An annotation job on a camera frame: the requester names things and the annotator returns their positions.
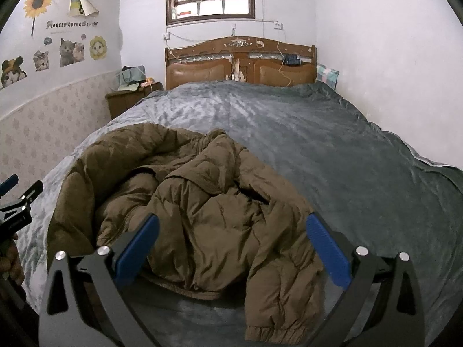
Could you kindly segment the brown puffer jacket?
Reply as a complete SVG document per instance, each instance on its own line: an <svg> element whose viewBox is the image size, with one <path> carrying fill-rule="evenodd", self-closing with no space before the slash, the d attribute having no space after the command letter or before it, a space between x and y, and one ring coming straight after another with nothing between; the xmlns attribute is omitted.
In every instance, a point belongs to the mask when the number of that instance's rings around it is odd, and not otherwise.
<svg viewBox="0 0 463 347"><path fill-rule="evenodd" d="M202 300L244 280L246 340L296 345L322 310L310 213L289 181L223 130L141 123L101 136L70 167L47 256L111 246L154 214L149 280Z"/></svg>

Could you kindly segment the grey plush bed blanket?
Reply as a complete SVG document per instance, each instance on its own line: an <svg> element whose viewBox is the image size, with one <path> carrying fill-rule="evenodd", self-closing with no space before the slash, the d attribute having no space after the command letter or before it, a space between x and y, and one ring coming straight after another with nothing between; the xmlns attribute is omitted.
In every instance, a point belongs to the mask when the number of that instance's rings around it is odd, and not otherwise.
<svg viewBox="0 0 463 347"><path fill-rule="evenodd" d="M86 137L43 179L20 233L24 290L39 309L45 238L64 177L92 143L151 122L207 133L220 128L271 165L334 230L377 254L410 254L421 289L425 343L439 346L462 303L462 171L421 157L323 83L279 88L197 82L151 93Z"/></svg>

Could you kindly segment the cat in hat sticker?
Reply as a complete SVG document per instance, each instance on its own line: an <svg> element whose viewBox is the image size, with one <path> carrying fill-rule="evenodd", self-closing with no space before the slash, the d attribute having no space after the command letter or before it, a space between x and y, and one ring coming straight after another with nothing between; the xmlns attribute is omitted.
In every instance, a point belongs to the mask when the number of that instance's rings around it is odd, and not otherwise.
<svg viewBox="0 0 463 347"><path fill-rule="evenodd" d="M27 77L27 74L21 69L21 64L23 64L22 56L3 61L1 65L1 85L3 88L6 88Z"/></svg>

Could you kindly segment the brown wooden nightstand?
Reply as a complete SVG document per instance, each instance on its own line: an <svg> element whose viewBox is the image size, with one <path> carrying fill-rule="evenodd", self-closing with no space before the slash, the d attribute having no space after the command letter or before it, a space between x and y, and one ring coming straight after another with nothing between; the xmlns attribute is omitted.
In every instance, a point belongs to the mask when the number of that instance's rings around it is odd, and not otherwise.
<svg viewBox="0 0 463 347"><path fill-rule="evenodd" d="M126 112L129 108L136 105L144 97L158 90L163 90L161 82L156 82L145 87L139 86L136 91L118 91L108 93L105 99L108 103L108 109L111 119L114 119Z"/></svg>

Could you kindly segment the small tabby kitten sticker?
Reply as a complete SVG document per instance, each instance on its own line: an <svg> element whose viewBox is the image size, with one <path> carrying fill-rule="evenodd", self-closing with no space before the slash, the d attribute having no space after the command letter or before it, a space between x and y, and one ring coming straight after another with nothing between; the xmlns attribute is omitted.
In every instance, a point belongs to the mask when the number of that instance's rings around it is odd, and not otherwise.
<svg viewBox="0 0 463 347"><path fill-rule="evenodd" d="M49 69L49 52L48 51L41 52L38 50L33 55L33 61L34 61L35 70L37 72L48 70Z"/></svg>

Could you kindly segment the two grey cats sticker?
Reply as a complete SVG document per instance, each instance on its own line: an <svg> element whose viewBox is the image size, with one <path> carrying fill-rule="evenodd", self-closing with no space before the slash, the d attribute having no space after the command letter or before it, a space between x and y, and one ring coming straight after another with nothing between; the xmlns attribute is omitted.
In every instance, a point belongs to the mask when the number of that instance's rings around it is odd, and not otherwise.
<svg viewBox="0 0 463 347"><path fill-rule="evenodd" d="M60 67L80 63L85 60L85 46L81 42L60 40Z"/></svg>

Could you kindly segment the green bag on nightstand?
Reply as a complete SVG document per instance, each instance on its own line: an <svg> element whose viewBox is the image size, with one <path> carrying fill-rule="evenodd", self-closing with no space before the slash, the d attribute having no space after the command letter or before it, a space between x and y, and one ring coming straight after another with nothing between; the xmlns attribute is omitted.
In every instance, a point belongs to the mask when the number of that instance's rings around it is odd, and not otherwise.
<svg viewBox="0 0 463 347"><path fill-rule="evenodd" d="M118 91L135 92L146 81L145 68L143 65L123 67L116 78L118 81Z"/></svg>

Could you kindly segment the yellow flower cat sticker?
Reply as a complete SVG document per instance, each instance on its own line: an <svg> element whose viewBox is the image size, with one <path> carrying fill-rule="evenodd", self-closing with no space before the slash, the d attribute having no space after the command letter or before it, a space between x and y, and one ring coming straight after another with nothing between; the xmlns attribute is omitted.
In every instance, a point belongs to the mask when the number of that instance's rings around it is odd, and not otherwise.
<svg viewBox="0 0 463 347"><path fill-rule="evenodd" d="M108 46L101 36L94 37L89 43L89 53L94 60L102 60L107 55Z"/></svg>

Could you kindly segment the checkered pastel pillow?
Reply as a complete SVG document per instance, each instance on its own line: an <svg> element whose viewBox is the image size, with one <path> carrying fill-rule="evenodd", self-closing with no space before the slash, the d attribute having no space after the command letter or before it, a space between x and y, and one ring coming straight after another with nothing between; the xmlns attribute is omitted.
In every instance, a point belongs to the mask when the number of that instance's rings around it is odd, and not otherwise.
<svg viewBox="0 0 463 347"><path fill-rule="evenodd" d="M318 64L316 69L316 80L328 85L331 89L335 90L340 72L333 68L326 67L323 64Z"/></svg>

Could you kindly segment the brown wooden headboard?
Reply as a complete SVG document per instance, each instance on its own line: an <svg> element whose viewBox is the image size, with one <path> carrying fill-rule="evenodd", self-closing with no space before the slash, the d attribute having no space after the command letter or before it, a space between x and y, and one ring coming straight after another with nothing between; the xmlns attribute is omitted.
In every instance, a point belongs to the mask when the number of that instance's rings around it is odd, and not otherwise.
<svg viewBox="0 0 463 347"><path fill-rule="evenodd" d="M301 65L283 64L284 54L299 55ZM252 36L222 37L182 48L165 49L166 88L190 82L236 81L275 87L315 82L317 49Z"/></svg>

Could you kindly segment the black device on headboard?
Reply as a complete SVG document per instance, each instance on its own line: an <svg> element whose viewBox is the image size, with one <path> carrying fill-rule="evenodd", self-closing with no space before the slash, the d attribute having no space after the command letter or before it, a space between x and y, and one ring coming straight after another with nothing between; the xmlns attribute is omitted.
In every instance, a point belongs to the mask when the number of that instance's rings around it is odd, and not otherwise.
<svg viewBox="0 0 463 347"><path fill-rule="evenodd" d="M283 64L289 67L295 67L301 65L301 59L299 55L295 54L284 54L283 55Z"/></svg>

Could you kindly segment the sunflower wall sticker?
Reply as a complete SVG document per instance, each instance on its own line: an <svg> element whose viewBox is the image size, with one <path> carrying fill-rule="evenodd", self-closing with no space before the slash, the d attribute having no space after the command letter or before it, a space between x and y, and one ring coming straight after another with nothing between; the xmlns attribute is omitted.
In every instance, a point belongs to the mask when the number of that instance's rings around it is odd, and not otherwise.
<svg viewBox="0 0 463 347"><path fill-rule="evenodd" d="M34 26L36 19L48 11L48 7L52 5L52 0L25 0L23 11L26 18L32 19L31 36L34 35Z"/></svg>

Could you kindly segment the peeling paper wall poster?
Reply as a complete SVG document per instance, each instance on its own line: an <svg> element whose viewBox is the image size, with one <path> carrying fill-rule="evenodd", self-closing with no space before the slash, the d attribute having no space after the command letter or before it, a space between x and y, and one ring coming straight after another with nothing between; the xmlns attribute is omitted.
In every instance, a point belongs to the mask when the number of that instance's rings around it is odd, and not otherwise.
<svg viewBox="0 0 463 347"><path fill-rule="evenodd" d="M69 16L96 16L99 10L89 0L70 0Z"/></svg>

